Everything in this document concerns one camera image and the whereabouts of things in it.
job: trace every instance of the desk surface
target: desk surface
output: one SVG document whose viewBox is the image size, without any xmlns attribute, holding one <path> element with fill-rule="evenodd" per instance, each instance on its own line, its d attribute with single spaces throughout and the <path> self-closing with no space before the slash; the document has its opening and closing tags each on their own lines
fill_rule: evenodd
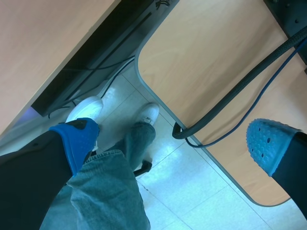
<svg viewBox="0 0 307 230">
<path fill-rule="evenodd" d="M 156 96 L 190 127 L 285 40 L 262 0 L 180 0 L 140 51 L 138 69 Z M 209 143 L 236 125 L 289 54 L 264 70 L 195 137 Z M 307 131 L 304 69 L 295 56 L 240 128 L 208 148 L 261 205 L 277 205 L 289 196 L 250 157 L 246 129 L 255 118 L 268 118 Z"/>
<path fill-rule="evenodd" d="M 120 0 L 0 0 L 0 135 Z"/>
</svg>

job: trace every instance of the foot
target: foot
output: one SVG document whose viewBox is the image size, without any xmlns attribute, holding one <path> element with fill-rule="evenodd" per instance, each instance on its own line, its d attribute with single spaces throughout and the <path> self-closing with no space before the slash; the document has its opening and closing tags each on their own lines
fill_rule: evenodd
<svg viewBox="0 0 307 230">
<path fill-rule="evenodd" d="M 92 96 L 81 101 L 68 115 L 66 122 L 74 121 L 77 118 L 90 118 L 96 123 L 102 115 L 102 109 L 104 105 L 100 97 Z"/>
<path fill-rule="evenodd" d="M 140 111 L 136 122 L 145 122 L 153 126 L 158 116 L 159 106 L 156 103 L 149 103 Z"/>
</svg>

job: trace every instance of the wire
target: wire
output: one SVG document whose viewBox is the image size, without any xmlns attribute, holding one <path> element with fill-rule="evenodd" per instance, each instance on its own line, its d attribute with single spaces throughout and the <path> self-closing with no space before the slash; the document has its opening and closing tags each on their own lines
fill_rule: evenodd
<svg viewBox="0 0 307 230">
<path fill-rule="evenodd" d="M 120 61 L 120 62 L 114 63 L 114 64 L 112 64 L 112 65 L 110 65 L 110 66 L 101 67 L 101 68 L 94 68 L 94 69 L 86 69 L 86 68 L 84 68 L 84 69 L 70 69 L 70 68 L 64 68 L 64 69 L 62 69 L 62 70 L 66 70 L 66 71 L 84 71 L 84 70 L 101 70 L 101 69 L 107 69 L 107 68 L 110 68 L 110 67 L 119 65 L 119 64 L 121 64 L 121 63 L 123 63 L 123 62 L 125 62 L 125 61 L 128 61 L 128 60 L 130 60 L 131 58 L 134 58 L 134 57 L 135 57 L 135 56 L 131 56 L 131 57 L 125 59 L 125 60 L 122 60 L 122 61 Z"/>
<path fill-rule="evenodd" d="M 134 57 L 133 59 L 129 60 L 125 65 L 123 65 L 122 68 L 120 68 L 118 70 L 118 72 L 115 74 L 115 76 L 113 77 L 112 81 L 110 82 L 110 84 L 108 85 L 108 87 L 106 88 L 105 92 L 103 93 L 103 95 L 100 97 L 101 99 L 105 96 L 106 92 L 108 91 L 108 89 L 110 88 L 110 86 L 112 85 L 112 83 L 114 82 L 115 78 L 122 72 L 122 70 L 127 67 L 127 65 L 129 65 L 131 62 L 134 61 Z"/>
<path fill-rule="evenodd" d="M 160 0 L 160 1 L 157 1 L 155 3 L 155 6 L 157 8 L 157 10 L 160 8 L 161 5 L 166 5 L 167 7 L 169 7 L 171 4 L 167 1 L 167 0 Z"/>
<path fill-rule="evenodd" d="M 181 131 L 179 124 L 175 123 L 173 128 L 173 137 L 175 139 L 185 139 L 204 128 L 227 106 L 253 79 L 255 79 L 263 70 L 265 70 L 277 58 L 294 46 L 298 46 L 307 37 L 307 26 L 290 37 L 277 49 L 270 53 L 264 60 L 255 66 L 242 80 L 235 85 L 204 117 L 189 128 Z"/>
<path fill-rule="evenodd" d="M 257 103 L 259 102 L 261 96 L 264 94 L 264 92 L 267 90 L 267 88 L 269 87 L 269 85 L 273 82 L 273 80 L 277 77 L 277 75 L 283 70 L 283 68 L 288 64 L 288 62 L 294 57 L 294 55 L 301 50 L 304 45 L 307 43 L 307 38 L 305 38 L 301 44 L 296 48 L 295 51 L 293 51 L 293 53 L 286 59 L 286 61 L 278 68 L 278 70 L 274 73 L 274 75 L 270 78 L 270 80 L 266 83 L 266 85 L 262 88 L 262 90 L 260 91 L 259 95 L 257 96 L 256 100 L 254 101 L 254 103 L 252 104 L 252 106 L 249 108 L 249 110 L 245 113 L 245 115 L 242 117 L 242 119 L 239 121 L 239 123 L 233 127 L 229 132 L 227 132 L 226 134 L 224 134 L 223 136 L 221 136 L 220 138 L 218 138 L 217 140 L 209 143 L 209 144 L 205 144 L 205 145 L 193 145 L 192 143 L 189 142 L 188 138 L 185 138 L 186 142 L 188 143 L 188 145 L 194 147 L 194 148 L 205 148 L 205 147 L 209 147 L 211 145 L 216 144 L 217 142 L 219 142 L 220 140 L 223 140 L 225 137 L 229 136 L 230 134 L 232 134 L 243 122 L 244 120 L 247 118 L 247 116 L 250 114 L 250 112 L 255 108 L 255 106 L 257 105 Z"/>
<path fill-rule="evenodd" d="M 128 62 L 125 63 L 125 64 L 116 72 L 115 76 L 113 77 L 112 81 L 110 82 L 110 84 L 109 84 L 108 87 L 106 88 L 106 90 L 105 90 L 104 94 L 101 96 L 101 98 L 103 98 L 103 97 L 105 96 L 107 90 L 110 88 L 110 86 L 111 86 L 111 84 L 114 82 L 115 78 L 123 71 L 123 69 L 125 69 L 125 67 L 127 67 L 131 62 L 133 62 L 134 59 L 135 59 L 135 56 L 130 57 L 130 58 L 128 59 Z M 97 86 L 95 86 L 95 87 L 93 87 L 93 88 L 87 90 L 86 92 L 84 92 L 84 93 L 78 95 L 77 97 L 74 97 L 74 98 L 70 99 L 69 101 L 66 102 L 66 104 L 68 104 L 69 102 L 72 102 L 72 103 L 76 106 L 76 103 L 74 102 L 74 100 L 76 100 L 77 98 L 83 96 L 84 94 L 88 93 L 89 91 L 92 91 L 93 89 L 97 88 L 99 85 L 97 85 Z M 69 107 L 69 106 L 63 106 L 63 107 L 60 107 L 60 108 L 58 108 L 58 109 L 63 109 L 63 108 L 70 108 L 70 107 Z"/>
<path fill-rule="evenodd" d="M 61 108 L 59 108 L 59 109 L 65 109 L 65 108 L 70 108 L 70 106 L 63 106 L 63 107 L 61 107 Z"/>
</svg>

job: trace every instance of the metal bracket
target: metal bracket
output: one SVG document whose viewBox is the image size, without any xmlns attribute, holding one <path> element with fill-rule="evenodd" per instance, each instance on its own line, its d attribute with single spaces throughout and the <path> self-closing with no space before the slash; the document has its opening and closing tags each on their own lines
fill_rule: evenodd
<svg viewBox="0 0 307 230">
<path fill-rule="evenodd" d="M 307 26 L 307 0 L 264 0 L 264 2 L 287 37 L 293 36 Z M 299 55 L 307 65 L 307 46 L 302 48 Z"/>
</svg>

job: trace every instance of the blue jeans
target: blue jeans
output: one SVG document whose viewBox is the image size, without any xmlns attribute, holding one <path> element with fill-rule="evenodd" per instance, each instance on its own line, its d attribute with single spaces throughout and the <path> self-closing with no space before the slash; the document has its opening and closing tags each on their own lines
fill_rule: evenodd
<svg viewBox="0 0 307 230">
<path fill-rule="evenodd" d="M 136 123 L 109 150 L 91 156 L 53 201 L 41 230 L 149 230 L 133 171 L 155 138 Z"/>
</svg>

